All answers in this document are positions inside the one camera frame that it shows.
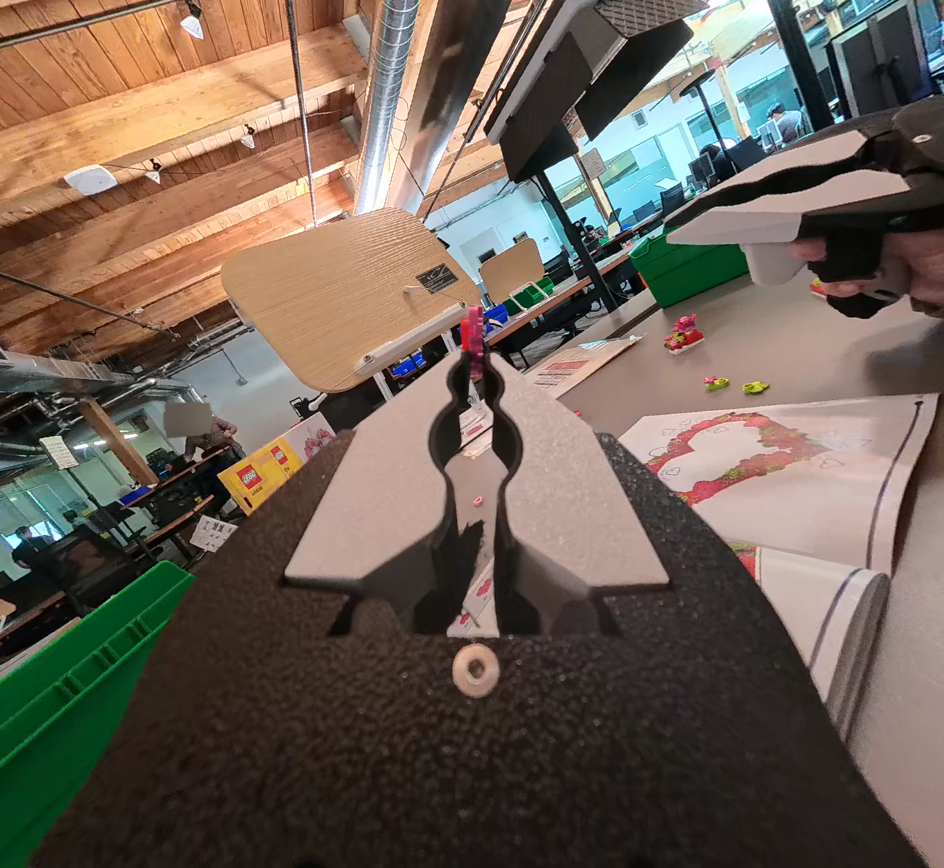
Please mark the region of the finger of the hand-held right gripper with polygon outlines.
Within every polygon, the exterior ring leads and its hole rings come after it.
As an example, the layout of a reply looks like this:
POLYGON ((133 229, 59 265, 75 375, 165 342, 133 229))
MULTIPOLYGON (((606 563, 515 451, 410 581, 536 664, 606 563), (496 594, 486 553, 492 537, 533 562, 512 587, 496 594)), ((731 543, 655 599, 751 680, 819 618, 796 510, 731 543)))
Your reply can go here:
POLYGON ((743 205, 769 196, 810 190, 865 167, 870 138, 857 130, 797 144, 758 162, 689 204, 690 212, 743 205))
POLYGON ((677 244, 777 244, 798 237, 801 219, 834 207, 885 198, 909 190, 904 178, 888 172, 860 170, 833 177, 808 190, 768 194, 746 203, 720 205, 682 223, 667 221, 670 241, 677 244))

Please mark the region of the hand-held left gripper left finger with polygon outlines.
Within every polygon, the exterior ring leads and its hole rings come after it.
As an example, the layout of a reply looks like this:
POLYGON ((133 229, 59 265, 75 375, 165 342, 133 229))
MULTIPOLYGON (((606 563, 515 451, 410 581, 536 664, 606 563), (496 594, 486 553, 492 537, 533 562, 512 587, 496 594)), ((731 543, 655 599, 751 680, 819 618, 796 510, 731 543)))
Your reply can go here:
POLYGON ((462 446, 468 356, 457 352, 355 430, 284 572, 294 586, 379 598, 412 618, 460 609, 474 570, 445 467, 462 446))

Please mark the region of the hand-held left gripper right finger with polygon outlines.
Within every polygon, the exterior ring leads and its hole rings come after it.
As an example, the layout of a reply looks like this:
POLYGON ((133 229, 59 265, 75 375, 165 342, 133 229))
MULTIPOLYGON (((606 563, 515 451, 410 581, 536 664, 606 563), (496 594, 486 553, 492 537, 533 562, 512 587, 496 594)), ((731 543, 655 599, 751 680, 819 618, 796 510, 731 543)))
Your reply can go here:
POLYGON ((493 588, 500 634, 551 634, 576 607, 665 591, 669 576, 591 426, 505 360, 482 363, 498 487, 493 588))

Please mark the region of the small pink red lego assembly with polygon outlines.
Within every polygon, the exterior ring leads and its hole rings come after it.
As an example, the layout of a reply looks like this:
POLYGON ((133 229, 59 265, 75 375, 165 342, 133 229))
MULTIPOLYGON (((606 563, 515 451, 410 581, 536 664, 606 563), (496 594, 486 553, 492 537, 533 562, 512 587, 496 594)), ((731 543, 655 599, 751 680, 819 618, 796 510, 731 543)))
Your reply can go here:
POLYGON ((680 316, 664 338, 664 347, 668 353, 678 355, 699 345, 705 340, 703 332, 698 328, 697 315, 680 316))

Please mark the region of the person's right hand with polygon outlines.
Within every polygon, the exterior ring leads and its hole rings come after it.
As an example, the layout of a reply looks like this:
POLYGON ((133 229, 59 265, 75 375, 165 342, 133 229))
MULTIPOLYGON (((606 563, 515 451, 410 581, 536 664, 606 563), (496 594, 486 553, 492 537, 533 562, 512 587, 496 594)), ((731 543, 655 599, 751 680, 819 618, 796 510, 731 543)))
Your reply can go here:
POLYGON ((847 299, 873 291, 892 277, 903 279, 903 294, 911 308, 929 317, 943 318, 943 230, 886 233, 878 279, 871 277, 841 282, 821 281, 824 294, 847 299))

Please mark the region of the green plastic bin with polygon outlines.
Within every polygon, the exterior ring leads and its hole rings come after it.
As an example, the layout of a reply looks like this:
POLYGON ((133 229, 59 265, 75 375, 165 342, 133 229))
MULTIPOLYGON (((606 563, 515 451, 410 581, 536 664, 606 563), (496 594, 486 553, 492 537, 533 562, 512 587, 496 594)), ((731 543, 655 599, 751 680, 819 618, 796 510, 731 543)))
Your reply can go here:
POLYGON ((115 734, 195 577, 159 562, 1 682, 1 865, 26 866, 115 734))
POLYGON ((749 272, 738 245, 683 245, 663 228, 635 242, 630 259, 659 308, 665 309, 749 272))

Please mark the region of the white flower print box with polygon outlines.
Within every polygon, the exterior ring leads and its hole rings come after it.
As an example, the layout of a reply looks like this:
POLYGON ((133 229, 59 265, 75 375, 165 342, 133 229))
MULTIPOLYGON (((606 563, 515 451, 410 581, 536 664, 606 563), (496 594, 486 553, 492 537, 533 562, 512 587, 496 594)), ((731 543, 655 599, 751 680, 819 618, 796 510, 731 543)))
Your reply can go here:
POLYGON ((335 438, 335 429, 321 411, 316 411, 277 437, 272 454, 286 471, 295 473, 335 438))

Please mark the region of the computer monitor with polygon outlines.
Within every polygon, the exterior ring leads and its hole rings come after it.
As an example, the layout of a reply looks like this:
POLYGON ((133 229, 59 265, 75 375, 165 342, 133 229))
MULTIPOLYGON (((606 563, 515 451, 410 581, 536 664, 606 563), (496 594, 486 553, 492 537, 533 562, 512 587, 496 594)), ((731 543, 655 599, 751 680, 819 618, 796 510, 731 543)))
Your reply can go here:
POLYGON ((894 0, 827 42, 842 119, 906 107, 941 92, 920 15, 917 0, 894 0))

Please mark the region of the yellow cardboard box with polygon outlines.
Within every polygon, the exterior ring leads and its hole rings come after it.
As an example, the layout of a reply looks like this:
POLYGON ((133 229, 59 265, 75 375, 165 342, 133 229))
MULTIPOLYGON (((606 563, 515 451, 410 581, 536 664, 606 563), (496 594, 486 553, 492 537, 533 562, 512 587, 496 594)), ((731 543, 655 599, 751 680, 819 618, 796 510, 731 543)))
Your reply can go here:
POLYGON ((218 473, 218 480, 246 516, 254 513, 304 465, 287 435, 267 442, 218 473))

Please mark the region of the white flower print sheet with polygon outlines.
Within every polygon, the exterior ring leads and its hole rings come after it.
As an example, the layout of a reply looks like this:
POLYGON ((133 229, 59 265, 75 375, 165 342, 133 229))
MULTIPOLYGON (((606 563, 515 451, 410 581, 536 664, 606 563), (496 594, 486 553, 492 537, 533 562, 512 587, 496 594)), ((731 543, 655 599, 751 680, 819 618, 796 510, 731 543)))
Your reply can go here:
POLYGON ((494 561, 490 559, 473 578, 459 613, 446 630, 448 638, 498 638, 495 609, 494 561))

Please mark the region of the white sheet with red print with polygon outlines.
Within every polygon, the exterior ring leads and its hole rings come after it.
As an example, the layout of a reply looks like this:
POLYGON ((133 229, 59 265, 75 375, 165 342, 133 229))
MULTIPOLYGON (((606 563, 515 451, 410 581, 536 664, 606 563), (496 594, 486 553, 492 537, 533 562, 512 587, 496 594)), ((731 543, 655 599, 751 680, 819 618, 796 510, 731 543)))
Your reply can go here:
POLYGON ((559 400, 643 338, 630 334, 616 340, 563 347, 527 370, 524 376, 552 399, 559 400))

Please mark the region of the black steel column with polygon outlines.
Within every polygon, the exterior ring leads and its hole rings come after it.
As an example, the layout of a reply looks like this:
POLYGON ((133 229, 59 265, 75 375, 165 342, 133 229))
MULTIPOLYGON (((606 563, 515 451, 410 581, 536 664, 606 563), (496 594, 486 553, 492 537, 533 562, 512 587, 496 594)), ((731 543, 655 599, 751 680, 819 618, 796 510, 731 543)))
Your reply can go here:
POLYGON ((767 4, 813 129, 820 131, 831 127, 832 113, 803 36, 793 0, 767 0, 767 4))

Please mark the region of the large wooden board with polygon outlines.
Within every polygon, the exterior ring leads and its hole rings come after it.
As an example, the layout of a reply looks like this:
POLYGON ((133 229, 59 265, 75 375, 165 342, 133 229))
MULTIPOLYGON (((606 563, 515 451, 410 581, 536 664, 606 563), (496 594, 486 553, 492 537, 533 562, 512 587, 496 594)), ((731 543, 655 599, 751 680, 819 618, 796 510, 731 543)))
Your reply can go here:
POLYGON ((458 326, 478 285, 414 214, 384 208, 237 253, 242 317, 307 387, 349 390, 458 326))

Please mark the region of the small wooden board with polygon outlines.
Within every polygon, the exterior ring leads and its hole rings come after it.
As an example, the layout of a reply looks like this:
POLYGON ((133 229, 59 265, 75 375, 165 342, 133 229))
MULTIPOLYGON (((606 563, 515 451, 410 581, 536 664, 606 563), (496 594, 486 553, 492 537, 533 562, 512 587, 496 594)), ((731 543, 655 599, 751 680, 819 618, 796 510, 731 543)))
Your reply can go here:
POLYGON ((481 283, 493 305, 510 299, 514 292, 535 284, 546 274, 536 240, 524 237, 508 250, 480 264, 481 283))

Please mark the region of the black and white hanging device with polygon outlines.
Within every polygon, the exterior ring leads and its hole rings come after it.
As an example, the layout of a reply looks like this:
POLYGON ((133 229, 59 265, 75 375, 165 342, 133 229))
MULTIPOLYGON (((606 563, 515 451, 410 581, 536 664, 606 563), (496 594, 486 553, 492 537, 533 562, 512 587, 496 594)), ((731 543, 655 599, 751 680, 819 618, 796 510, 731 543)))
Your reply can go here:
POLYGON ((521 183, 579 151, 564 118, 600 134, 689 43, 703 0, 553 0, 485 125, 521 183))

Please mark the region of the white heart print paper sheet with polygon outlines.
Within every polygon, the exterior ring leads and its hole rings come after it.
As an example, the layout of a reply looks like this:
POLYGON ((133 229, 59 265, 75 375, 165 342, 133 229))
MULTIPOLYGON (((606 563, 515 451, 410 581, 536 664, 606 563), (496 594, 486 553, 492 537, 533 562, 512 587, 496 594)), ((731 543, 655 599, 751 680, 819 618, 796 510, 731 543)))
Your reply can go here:
POLYGON ((889 574, 938 398, 645 416, 620 442, 727 542, 889 574))

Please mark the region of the curled white paper sheet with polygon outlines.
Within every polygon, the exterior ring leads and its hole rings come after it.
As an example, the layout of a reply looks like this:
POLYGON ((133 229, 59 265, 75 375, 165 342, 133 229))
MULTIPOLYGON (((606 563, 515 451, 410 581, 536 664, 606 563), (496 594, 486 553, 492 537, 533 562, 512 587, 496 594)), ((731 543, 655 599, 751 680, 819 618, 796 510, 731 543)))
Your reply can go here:
POLYGON ((728 544, 778 614, 846 741, 885 611, 889 576, 762 545, 728 544))

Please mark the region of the black office chair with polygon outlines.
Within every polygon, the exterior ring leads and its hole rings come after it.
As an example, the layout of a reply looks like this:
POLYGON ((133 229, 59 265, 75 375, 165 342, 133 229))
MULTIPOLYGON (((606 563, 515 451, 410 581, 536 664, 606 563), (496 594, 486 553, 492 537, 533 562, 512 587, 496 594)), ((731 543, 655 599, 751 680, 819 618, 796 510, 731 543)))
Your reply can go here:
POLYGON ((37 566, 79 617, 123 591, 157 563, 141 541, 123 546, 80 524, 37 555, 37 566))

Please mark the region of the grey steel beam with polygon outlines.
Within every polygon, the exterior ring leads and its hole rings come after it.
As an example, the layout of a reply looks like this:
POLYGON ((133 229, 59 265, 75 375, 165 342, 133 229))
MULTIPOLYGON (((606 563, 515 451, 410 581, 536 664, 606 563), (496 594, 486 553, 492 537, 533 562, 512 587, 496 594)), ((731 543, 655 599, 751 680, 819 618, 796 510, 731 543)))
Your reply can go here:
POLYGON ((438 0, 387 205, 416 213, 513 0, 438 0))

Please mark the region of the white ceiling access point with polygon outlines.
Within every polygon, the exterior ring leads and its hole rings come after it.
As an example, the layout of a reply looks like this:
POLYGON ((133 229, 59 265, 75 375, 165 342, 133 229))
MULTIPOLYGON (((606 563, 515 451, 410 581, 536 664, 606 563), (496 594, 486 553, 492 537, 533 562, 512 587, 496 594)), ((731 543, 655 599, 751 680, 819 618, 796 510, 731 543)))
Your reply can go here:
POLYGON ((119 186, 113 171, 94 164, 70 171, 63 176, 66 185, 83 197, 90 197, 119 186))

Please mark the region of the silver ventilation duct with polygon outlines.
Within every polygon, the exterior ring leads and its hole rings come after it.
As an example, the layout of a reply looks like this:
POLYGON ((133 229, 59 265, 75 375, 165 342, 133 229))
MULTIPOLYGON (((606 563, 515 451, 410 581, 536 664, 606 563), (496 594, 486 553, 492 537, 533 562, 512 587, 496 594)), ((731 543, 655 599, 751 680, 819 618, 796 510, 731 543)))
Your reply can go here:
POLYGON ((384 203, 384 173, 392 147, 421 0, 375 0, 354 214, 384 203))

